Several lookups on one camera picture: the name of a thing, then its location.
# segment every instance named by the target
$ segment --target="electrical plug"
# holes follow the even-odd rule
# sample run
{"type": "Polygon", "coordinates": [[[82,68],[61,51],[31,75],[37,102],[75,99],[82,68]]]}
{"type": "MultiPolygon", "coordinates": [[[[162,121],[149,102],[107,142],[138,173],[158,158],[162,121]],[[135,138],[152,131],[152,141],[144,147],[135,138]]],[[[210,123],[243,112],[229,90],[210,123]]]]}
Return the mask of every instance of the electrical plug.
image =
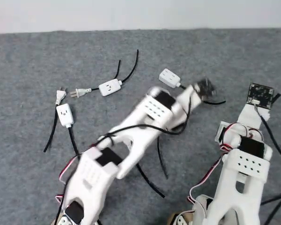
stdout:
{"type": "Polygon", "coordinates": [[[72,98],[74,98],[74,97],[79,98],[87,93],[90,93],[91,91],[92,91],[91,88],[87,88],[87,89],[81,89],[81,88],[77,89],[76,88],[76,90],[70,92],[70,95],[72,98]]]}
{"type": "Polygon", "coordinates": [[[56,102],[55,105],[60,105],[61,101],[67,96],[66,90],[60,88],[56,91],[56,102]]]}

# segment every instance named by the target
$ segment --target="extension socket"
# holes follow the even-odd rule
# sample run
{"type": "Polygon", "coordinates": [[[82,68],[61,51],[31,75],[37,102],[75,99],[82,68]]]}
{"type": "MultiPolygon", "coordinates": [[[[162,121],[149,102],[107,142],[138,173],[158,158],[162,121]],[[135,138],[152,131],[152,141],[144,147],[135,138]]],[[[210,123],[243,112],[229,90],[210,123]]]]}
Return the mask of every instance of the extension socket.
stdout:
{"type": "Polygon", "coordinates": [[[73,115],[68,103],[57,106],[56,111],[63,127],[70,128],[74,124],[73,115]]]}
{"type": "Polygon", "coordinates": [[[180,86],[180,77],[171,72],[169,69],[164,69],[160,73],[159,80],[165,83],[166,85],[170,86],[171,88],[180,86]]]}
{"type": "Polygon", "coordinates": [[[99,90],[102,96],[110,95],[121,89],[122,82],[118,79],[113,79],[99,85],[99,90]]]}

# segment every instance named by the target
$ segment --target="power cord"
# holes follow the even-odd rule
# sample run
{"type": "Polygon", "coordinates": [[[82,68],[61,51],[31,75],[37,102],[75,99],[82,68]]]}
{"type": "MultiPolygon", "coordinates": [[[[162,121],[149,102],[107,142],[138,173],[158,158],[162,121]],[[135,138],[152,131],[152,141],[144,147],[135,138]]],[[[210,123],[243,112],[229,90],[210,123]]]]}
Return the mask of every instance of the power cord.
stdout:
{"type": "Polygon", "coordinates": [[[107,96],[109,94],[112,94],[118,90],[121,89],[121,85],[123,83],[125,83],[130,77],[131,75],[134,73],[136,66],[138,64],[138,58],[139,58],[139,50],[137,50],[136,52],[136,60],[135,60],[135,64],[134,67],[132,68],[131,72],[129,73],[129,75],[122,81],[118,80],[118,75],[119,75],[119,70],[120,70],[120,65],[121,65],[121,60],[118,61],[118,69],[117,69],[117,73],[115,75],[115,77],[105,83],[100,84],[97,88],[87,88],[87,89],[75,89],[74,91],[70,92],[71,97],[81,97],[84,96],[87,93],[90,93],[93,90],[100,90],[102,96],[107,96]]]}
{"type": "Polygon", "coordinates": [[[278,212],[280,207],[281,207],[281,201],[276,205],[276,207],[273,209],[271,214],[268,216],[268,218],[266,219],[266,222],[264,223],[264,225],[269,225],[270,224],[270,222],[272,221],[273,217],[278,212]]]}
{"type": "Polygon", "coordinates": [[[55,101],[55,114],[54,114],[54,121],[53,121],[53,126],[51,129],[51,133],[49,136],[49,140],[43,150],[43,152],[46,152],[52,142],[53,139],[53,135],[55,132],[55,128],[56,128],[56,124],[57,124],[57,111],[56,111],[56,107],[60,105],[60,103],[62,102],[62,100],[67,96],[66,90],[62,90],[62,87],[60,87],[59,90],[56,91],[56,101],[55,101]]]}
{"type": "Polygon", "coordinates": [[[162,158],[160,147],[159,147],[159,136],[157,137],[157,153],[158,153],[158,158],[159,158],[161,169],[163,170],[163,174],[164,174],[165,178],[168,179],[169,176],[168,176],[166,167],[163,163],[163,158],[162,158]]]}
{"type": "Polygon", "coordinates": [[[76,146],[76,143],[75,143],[75,140],[74,140],[74,135],[73,135],[72,127],[69,127],[68,130],[69,130],[70,139],[71,139],[71,143],[72,143],[72,146],[73,146],[75,155],[77,155],[78,157],[80,157],[80,156],[79,156],[79,151],[78,151],[78,149],[77,149],[77,146],[76,146]]]}
{"type": "Polygon", "coordinates": [[[143,179],[149,184],[149,186],[160,195],[161,198],[165,198],[165,195],[158,189],[158,187],[152,183],[149,178],[145,175],[145,173],[143,172],[143,170],[141,169],[140,164],[136,164],[136,167],[138,169],[138,171],[140,172],[141,176],[143,177],[143,179]]]}
{"type": "Polygon", "coordinates": [[[281,194],[280,194],[280,195],[277,195],[277,196],[275,196],[275,197],[273,197],[273,198],[271,198],[271,199],[269,199],[269,200],[263,201],[263,202],[261,203],[261,205],[265,205],[265,204],[268,204],[268,203],[277,201],[277,200],[279,200],[279,199],[281,199],[281,194]]]}

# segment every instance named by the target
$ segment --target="white plastic bracket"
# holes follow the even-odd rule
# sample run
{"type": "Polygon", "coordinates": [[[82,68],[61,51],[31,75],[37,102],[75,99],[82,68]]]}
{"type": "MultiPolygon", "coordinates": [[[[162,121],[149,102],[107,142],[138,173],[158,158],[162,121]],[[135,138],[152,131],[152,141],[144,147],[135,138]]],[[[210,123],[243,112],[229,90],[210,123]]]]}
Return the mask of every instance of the white plastic bracket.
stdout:
{"type": "Polygon", "coordinates": [[[65,211],[71,202],[77,201],[84,212],[80,225],[92,225],[98,220],[106,193],[119,171],[113,162],[105,166],[96,162],[101,155],[102,152],[96,147],[85,151],[67,185],[62,210],[65,211]]]}
{"type": "Polygon", "coordinates": [[[270,163],[239,149],[225,155],[223,162],[214,200],[202,224],[218,225],[229,210],[234,210],[240,225],[259,225],[259,207],[270,163]],[[239,179],[240,173],[246,174],[247,178],[239,179]],[[243,193],[237,191],[237,181],[245,181],[243,193]]]}

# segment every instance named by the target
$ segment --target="black wire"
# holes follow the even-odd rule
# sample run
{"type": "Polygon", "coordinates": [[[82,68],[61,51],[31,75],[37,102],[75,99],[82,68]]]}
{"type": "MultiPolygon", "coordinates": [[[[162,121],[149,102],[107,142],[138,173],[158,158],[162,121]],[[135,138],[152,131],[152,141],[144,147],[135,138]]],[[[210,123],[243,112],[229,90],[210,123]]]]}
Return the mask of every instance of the black wire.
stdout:
{"type": "Polygon", "coordinates": [[[221,102],[208,102],[208,101],[203,101],[205,104],[209,104],[209,105],[221,105],[226,103],[226,101],[221,101],[221,102]]]}
{"type": "Polygon", "coordinates": [[[72,146],[74,148],[75,155],[78,156],[79,155],[79,151],[77,149],[77,146],[76,146],[76,143],[75,143],[75,140],[74,140],[72,127],[69,127],[68,130],[69,130],[69,134],[70,134],[70,138],[71,138],[72,146]]]}
{"type": "MultiPolygon", "coordinates": [[[[182,88],[183,90],[186,89],[186,87],[183,86],[183,85],[180,85],[179,87],[182,88]]],[[[221,102],[208,102],[208,101],[203,101],[203,102],[206,103],[206,104],[209,104],[209,105],[221,105],[221,104],[226,103],[226,101],[221,101],[221,102]]]]}
{"type": "Polygon", "coordinates": [[[275,97],[273,97],[273,99],[272,99],[272,104],[274,104],[275,101],[277,101],[278,98],[280,98],[280,97],[281,97],[281,94],[280,94],[280,93],[276,94],[275,97]]]}
{"type": "Polygon", "coordinates": [[[260,116],[260,118],[261,118],[261,120],[262,120],[264,126],[266,127],[267,132],[268,132],[268,134],[270,135],[271,140],[272,140],[274,146],[276,147],[276,149],[278,150],[278,152],[279,152],[280,155],[281,155],[281,149],[280,149],[278,143],[276,142],[276,139],[275,139],[275,137],[274,137],[274,135],[273,135],[273,133],[272,133],[270,127],[268,126],[268,124],[267,124],[267,122],[265,121],[265,119],[259,114],[258,109],[256,109],[256,111],[257,111],[258,115],[260,116]]]}
{"type": "Polygon", "coordinates": [[[275,214],[277,213],[277,211],[279,210],[280,207],[281,207],[281,201],[276,205],[274,210],[268,216],[268,218],[266,219],[266,222],[264,223],[264,225],[269,225],[270,224],[271,220],[273,219],[273,217],[275,216],[275,214]]]}
{"type": "Polygon", "coordinates": [[[55,132],[56,123],[57,123],[57,116],[58,116],[58,115],[57,115],[56,106],[57,106],[57,105],[55,105],[55,115],[54,115],[54,122],[53,122],[52,130],[51,130],[51,134],[50,134],[50,136],[49,136],[49,140],[48,140],[48,142],[47,142],[47,144],[46,144],[46,146],[45,146],[43,152],[46,152],[46,151],[47,151],[48,147],[50,146],[50,144],[51,144],[51,142],[52,142],[53,135],[54,135],[54,132],[55,132]]]}
{"type": "Polygon", "coordinates": [[[277,200],[279,200],[279,199],[281,199],[281,194],[279,194],[279,195],[277,195],[277,196],[275,196],[275,197],[273,197],[273,198],[271,198],[271,199],[268,199],[268,200],[266,200],[266,201],[263,201],[263,202],[261,203],[261,205],[265,205],[265,204],[271,203],[271,202],[273,202],[273,201],[277,201],[277,200]]]}
{"type": "Polygon", "coordinates": [[[66,193],[66,189],[67,189],[67,184],[69,183],[69,180],[70,180],[70,178],[72,177],[72,175],[67,179],[66,184],[65,184],[65,186],[64,186],[63,195],[62,195],[62,198],[61,198],[61,201],[60,201],[60,205],[59,205],[59,208],[58,208],[58,211],[57,211],[57,214],[56,214],[56,218],[55,218],[54,225],[57,225],[58,217],[59,217],[59,215],[60,215],[61,208],[62,208],[62,204],[63,204],[64,198],[65,198],[65,193],[66,193]]]}
{"type": "Polygon", "coordinates": [[[137,66],[138,60],[139,60],[139,50],[137,50],[137,52],[136,52],[136,59],[135,59],[134,67],[132,68],[130,74],[124,80],[122,80],[122,83],[125,83],[131,77],[131,75],[135,71],[135,68],[137,66]]]}
{"type": "Polygon", "coordinates": [[[162,155],[161,155],[161,152],[160,152],[160,148],[159,148],[159,136],[157,137],[157,152],[158,152],[160,166],[161,166],[161,168],[163,170],[163,174],[164,174],[165,178],[168,179],[169,176],[167,174],[167,170],[166,170],[165,165],[163,163],[163,158],[162,158],[162,155]]]}
{"type": "Polygon", "coordinates": [[[161,198],[165,198],[165,195],[160,191],[158,190],[158,188],[155,186],[155,184],[153,184],[149,179],[148,177],[145,175],[145,173],[143,172],[143,170],[141,169],[141,166],[140,164],[136,164],[136,167],[138,169],[138,171],[140,172],[140,174],[142,175],[142,177],[145,179],[145,181],[149,184],[149,186],[156,192],[158,193],[161,198]]]}
{"type": "Polygon", "coordinates": [[[121,60],[118,61],[118,69],[117,69],[117,73],[116,73],[116,76],[114,77],[114,79],[116,79],[118,77],[118,74],[120,72],[120,66],[121,66],[121,60]]]}

